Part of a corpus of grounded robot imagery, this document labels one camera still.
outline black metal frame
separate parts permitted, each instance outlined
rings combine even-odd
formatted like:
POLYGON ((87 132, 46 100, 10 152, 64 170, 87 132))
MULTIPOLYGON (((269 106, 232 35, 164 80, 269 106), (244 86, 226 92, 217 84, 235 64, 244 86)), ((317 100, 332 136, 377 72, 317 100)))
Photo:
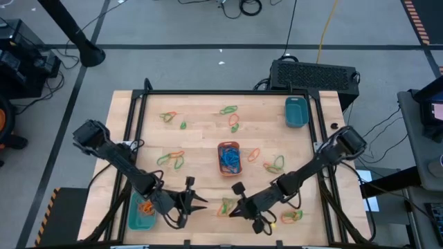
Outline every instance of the black metal frame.
MULTIPOLYGON (((147 104, 147 96, 148 95, 301 95, 307 100, 308 104, 308 112, 309 112, 309 131, 311 135, 311 141, 312 141, 312 149, 315 151, 314 143, 317 142, 316 137, 316 129, 314 125, 314 119, 312 115, 312 108, 311 103, 309 101, 309 97, 313 97, 315 104, 316 104, 316 110, 317 110, 317 116, 318 116, 318 122, 320 127, 320 133, 322 140, 327 140, 327 133, 325 128, 325 120, 323 117, 323 110, 320 104, 320 96, 318 94, 318 91, 306 91, 306 90, 294 90, 294 91, 232 91, 232 90, 225 90, 225 91, 214 91, 214 90, 153 90, 151 84, 149 83, 149 80, 145 80, 145 89, 143 90, 133 90, 132 91, 132 98, 131 98, 131 104, 129 106, 129 113, 127 116, 127 123, 125 128, 125 134, 124 134, 124 140, 128 140, 130 137, 130 131, 134 119, 134 113, 135 113, 135 106, 137 100, 141 97, 141 106, 140 111, 138 113, 138 121, 137 121, 137 127, 136 127, 136 136, 135 140, 140 139, 141 137, 141 127, 143 126, 144 121, 144 113, 145 113, 145 106, 147 104)), ((340 197, 338 195, 338 186, 336 184, 335 175, 333 173, 333 169, 329 167, 328 169, 329 174, 329 181, 332 189, 332 194, 334 196, 335 201, 340 204, 340 197)), ((319 181, 325 181, 325 176, 322 172, 319 172, 317 174, 319 181)), ((113 204, 116 200, 116 197, 118 196, 120 192, 121 187, 121 180, 122 180, 122 174, 120 172, 116 175, 116 182, 114 184, 114 190, 112 194, 112 200, 111 204, 113 204)), ((348 243, 347 240, 347 232, 344 228, 344 225, 340 220, 338 220, 338 227, 341 237, 341 242, 336 242, 334 239, 334 230, 332 227, 332 220, 331 215, 329 211, 329 206, 327 204, 327 201, 321 197, 321 203, 323 208, 323 216, 325 219, 325 231, 327 236, 327 241, 330 246, 333 245, 340 245, 342 248, 366 248, 365 245, 359 245, 354 243, 348 243)), ((129 207, 129 201, 128 199, 125 200, 123 203, 123 209, 121 214, 121 220, 120 225, 118 229, 118 237, 116 242, 123 244, 123 239, 125 235, 126 230, 126 221, 127 221, 127 215, 128 215, 128 207, 129 207)), ((109 241, 111 239, 111 233, 113 229, 113 222, 109 224, 109 227, 107 228, 105 232, 105 241, 109 241)), ((213 248, 212 246, 191 246, 189 240, 185 240, 183 242, 183 245, 150 245, 150 248, 213 248)), ((235 246, 235 248, 275 248, 275 246, 235 246)), ((282 241, 276 241, 276 248, 302 248, 301 246, 283 246, 282 241)))

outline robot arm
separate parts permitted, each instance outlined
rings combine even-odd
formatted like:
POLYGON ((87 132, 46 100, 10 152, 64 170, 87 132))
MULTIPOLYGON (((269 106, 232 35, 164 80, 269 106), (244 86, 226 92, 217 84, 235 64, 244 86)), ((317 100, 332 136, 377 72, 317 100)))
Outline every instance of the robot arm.
MULTIPOLYGON (((241 182, 232 186, 234 193, 240 194, 242 197, 237 202, 237 207, 229 214, 230 217, 243 217, 245 219, 253 220, 253 229, 255 233, 265 232, 264 224, 270 222, 262 216, 262 212, 269 212, 269 209, 277 202, 287 203, 299 192, 303 182, 309 177, 313 176, 324 167, 330 165, 337 165, 342 160, 354 160, 359 157, 366 148, 366 141, 352 128, 343 127, 334 133, 328 141, 323 143, 320 149, 314 154, 314 158, 299 170, 283 174, 270 182, 271 186, 265 190, 258 192, 250 197, 244 194, 244 186, 241 182)), ((343 211, 334 203, 334 199, 327 190, 324 182, 320 183, 320 192, 329 201, 334 211, 337 212, 338 217, 342 220, 347 219, 343 211)), ((356 229, 349 222, 344 222, 347 229, 353 236, 356 229)), ((359 234, 355 237, 359 241, 366 242, 366 240, 359 234)))
POLYGON ((147 173, 137 169, 133 164, 134 154, 129 145, 115 144, 109 139, 109 130, 101 122, 88 120, 79 129, 74 131, 74 145, 81 149, 86 155, 107 160, 118 171, 122 172, 131 183, 131 186, 144 198, 149 199, 154 209, 165 219, 166 223, 174 229, 184 228, 188 215, 191 212, 204 209, 201 206, 191 206, 193 199, 207 202, 198 196, 191 186, 194 185, 194 178, 186 178, 186 189, 182 192, 163 190, 164 182, 161 180, 162 171, 147 173), (168 212, 176 208, 179 211, 177 221, 169 217, 168 212))

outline teal container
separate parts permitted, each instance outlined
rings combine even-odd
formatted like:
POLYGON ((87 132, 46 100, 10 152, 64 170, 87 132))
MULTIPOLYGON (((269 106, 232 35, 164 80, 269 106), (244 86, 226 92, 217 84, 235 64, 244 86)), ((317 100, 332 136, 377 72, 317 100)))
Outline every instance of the teal container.
POLYGON ((127 226, 131 230, 149 231, 154 227, 157 211, 153 215, 144 215, 138 211, 138 204, 145 201, 140 194, 132 192, 131 203, 129 204, 129 215, 127 218, 127 226))
POLYGON ((309 122, 306 100, 300 97, 287 98, 284 103, 284 116, 288 127, 303 127, 309 122))

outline black box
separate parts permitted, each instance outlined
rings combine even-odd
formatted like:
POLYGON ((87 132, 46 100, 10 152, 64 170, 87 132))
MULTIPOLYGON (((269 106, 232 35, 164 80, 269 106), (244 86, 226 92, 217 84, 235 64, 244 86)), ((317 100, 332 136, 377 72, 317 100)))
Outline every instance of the black box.
POLYGON ((359 78, 354 67, 274 60, 270 89, 337 91, 343 111, 359 96, 359 78))

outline wooden table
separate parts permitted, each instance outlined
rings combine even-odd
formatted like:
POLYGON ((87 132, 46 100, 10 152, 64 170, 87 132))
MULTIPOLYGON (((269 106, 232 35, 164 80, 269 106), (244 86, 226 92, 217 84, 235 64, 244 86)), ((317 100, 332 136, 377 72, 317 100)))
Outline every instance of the wooden table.
MULTIPOLYGON (((113 141, 123 139, 131 94, 131 91, 114 92, 106 123, 113 141)), ((320 96, 329 136, 333 133, 329 127, 333 122, 340 127, 344 125, 343 116, 336 92, 321 92, 320 96)), ((183 244, 185 239, 190 239, 192 245, 271 246, 275 245, 276 240, 283 240, 286 246, 326 246, 325 222, 316 177, 309 178, 301 187, 303 218, 291 225, 278 221, 272 236, 255 234, 251 227, 252 221, 216 215, 223 197, 238 199, 231 189, 236 182, 243 182, 247 196, 269 186, 269 181, 276 175, 263 168, 264 161, 273 161, 276 156, 283 155, 284 170, 289 172, 299 169, 312 159, 308 126, 294 129, 288 128, 284 122, 286 98, 285 95, 149 95, 141 135, 145 145, 138 153, 137 167, 147 172, 154 171, 159 169, 157 158, 172 151, 184 150, 186 161, 180 170, 175 171, 172 163, 162 166, 165 172, 164 188, 184 190, 186 176, 194 176, 195 185, 192 188, 209 203, 193 202, 194 205, 208 208, 192 213, 184 229, 173 230, 158 216, 156 225, 149 232, 126 229, 124 243, 183 244), (236 133, 230 132, 229 115, 219 114, 220 109, 229 105, 238 106, 236 113, 240 117, 240 127, 236 133), (159 114, 168 111, 176 111, 178 114, 170 123, 164 123, 159 114), (185 130, 180 130, 182 121, 187 122, 185 130), (240 176, 221 176, 217 169, 216 148, 220 142, 233 140, 240 144, 243 173, 240 176), (261 150, 260 156, 249 163, 247 156, 256 147, 261 150)), ((315 104, 313 101, 311 103, 316 134, 321 140, 315 104)), ((135 127, 136 120, 132 127, 133 136, 135 127)), ((106 164, 98 160, 94 174, 106 164)), ((92 185, 78 239, 89 235, 109 209, 115 175, 116 169, 111 167, 92 185)), ((360 233, 369 238, 368 220, 356 176, 350 170, 339 167, 336 179, 343 211, 360 233)), ((288 205, 277 203, 271 211, 280 216, 282 211, 288 209, 288 205)), ((120 213, 114 221, 113 238, 117 237, 119 221, 120 213)), ((339 241, 337 229, 334 229, 334 234, 335 240, 339 241)))

